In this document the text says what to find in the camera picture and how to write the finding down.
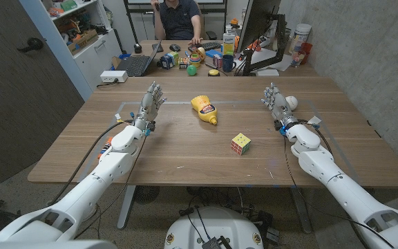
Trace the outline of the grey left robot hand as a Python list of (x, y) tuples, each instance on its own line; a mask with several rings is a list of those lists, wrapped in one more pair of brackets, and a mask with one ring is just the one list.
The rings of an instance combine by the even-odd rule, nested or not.
[(146, 131), (149, 126), (154, 125), (160, 106), (167, 101), (162, 95), (162, 87), (153, 81), (141, 100), (138, 113), (134, 117), (134, 127)]

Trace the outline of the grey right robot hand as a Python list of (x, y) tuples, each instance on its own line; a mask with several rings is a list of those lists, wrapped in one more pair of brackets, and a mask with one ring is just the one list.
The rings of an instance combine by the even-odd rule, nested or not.
[(273, 82), (265, 88), (263, 93), (264, 98), (261, 102), (271, 111), (275, 130), (285, 133), (299, 123), (292, 113), (299, 103), (294, 96), (284, 97)]

